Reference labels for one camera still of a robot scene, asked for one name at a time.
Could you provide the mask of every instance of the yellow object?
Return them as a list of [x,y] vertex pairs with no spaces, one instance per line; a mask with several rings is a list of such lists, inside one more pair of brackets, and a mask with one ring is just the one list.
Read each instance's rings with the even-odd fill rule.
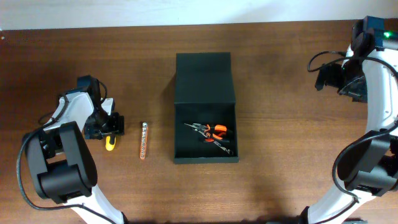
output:
[[111,136],[107,136],[105,144],[106,150],[112,151],[115,145],[116,145],[116,136],[113,136],[113,144],[111,144]]

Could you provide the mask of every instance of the green led indicator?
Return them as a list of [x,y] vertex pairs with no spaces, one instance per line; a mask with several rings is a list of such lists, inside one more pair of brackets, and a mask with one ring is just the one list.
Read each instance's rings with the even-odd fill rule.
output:
[[390,33],[390,32],[384,32],[384,36],[385,36],[386,38],[390,38],[391,33]]

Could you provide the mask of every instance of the open box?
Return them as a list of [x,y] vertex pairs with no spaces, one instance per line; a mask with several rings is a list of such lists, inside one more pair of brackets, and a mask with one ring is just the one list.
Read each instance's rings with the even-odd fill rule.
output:
[[[174,163],[238,162],[235,102],[229,53],[177,54]],[[234,134],[224,147],[233,155],[184,123],[226,126]]]

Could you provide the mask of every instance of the white arm segment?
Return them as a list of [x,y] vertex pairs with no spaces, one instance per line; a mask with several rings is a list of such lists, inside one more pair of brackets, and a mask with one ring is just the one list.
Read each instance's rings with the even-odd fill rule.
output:
[[[62,117],[55,124],[47,127],[44,131],[49,131],[51,129],[59,128],[62,124],[69,123],[72,121],[76,121],[80,131],[83,130],[83,127],[86,123],[87,118],[93,114],[94,106],[91,101],[90,96],[84,92],[76,92],[67,94],[67,98],[69,101],[69,105],[67,110],[64,112]],[[65,100],[61,97],[59,99],[59,106],[55,110],[52,115],[55,118],[62,110],[65,105]],[[103,109],[107,114],[111,114],[113,104],[113,98],[105,99],[102,104]],[[123,224],[123,215],[122,213],[115,209],[110,202],[106,199],[106,197],[102,194],[102,191],[98,187],[98,185],[91,188],[91,196],[79,196],[72,199],[69,199],[65,205],[72,204],[84,204],[86,207],[112,219],[117,224]],[[101,217],[98,217],[86,210],[81,208],[72,208],[81,218],[87,223],[109,223]]]
[[[352,56],[352,51],[350,47],[348,49],[347,56],[349,57]],[[381,59],[396,70],[398,69],[398,51],[396,50],[385,49],[379,52],[373,50],[368,57]],[[394,125],[398,114],[397,80],[388,68],[377,62],[365,60],[362,69],[368,89],[368,124],[365,133],[370,130],[388,129]],[[398,136],[398,130],[394,130],[391,134]],[[343,181],[339,180],[339,182],[344,188]],[[359,197],[359,203],[338,218],[326,223],[342,223],[361,205],[375,198],[370,193],[360,190],[354,190],[352,193]],[[308,209],[308,223],[326,220],[344,210],[352,201],[352,196],[344,194],[333,185],[321,200]]]
[[[117,224],[123,224],[123,214],[115,209],[108,199],[102,194],[102,191],[95,185],[91,189],[91,196],[79,196],[72,199],[69,199],[67,203],[64,205],[73,205],[73,204],[84,204],[84,206],[110,218]],[[105,219],[98,217],[91,212],[87,212],[81,208],[72,208],[85,222],[87,223],[97,223],[97,224],[109,224],[110,222],[106,221]]]

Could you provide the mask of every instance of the brown table surface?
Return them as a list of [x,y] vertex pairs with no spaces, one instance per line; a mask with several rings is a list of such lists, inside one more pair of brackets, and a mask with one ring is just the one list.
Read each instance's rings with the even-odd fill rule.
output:
[[[126,134],[114,151],[87,141],[108,200],[130,221],[217,222],[295,216],[332,186],[338,153],[364,134],[367,104],[317,92],[312,55],[346,50],[353,21],[3,31],[0,44],[0,222],[80,223],[72,210],[40,212],[23,201],[16,156],[24,133],[55,109],[61,91],[91,74],[108,87]],[[397,21],[387,27],[398,28]],[[231,52],[240,162],[175,165],[174,75],[180,52]],[[313,66],[333,57],[323,57]],[[140,122],[149,123],[139,159]],[[34,191],[26,160],[22,179]],[[352,217],[395,223],[398,194]]]

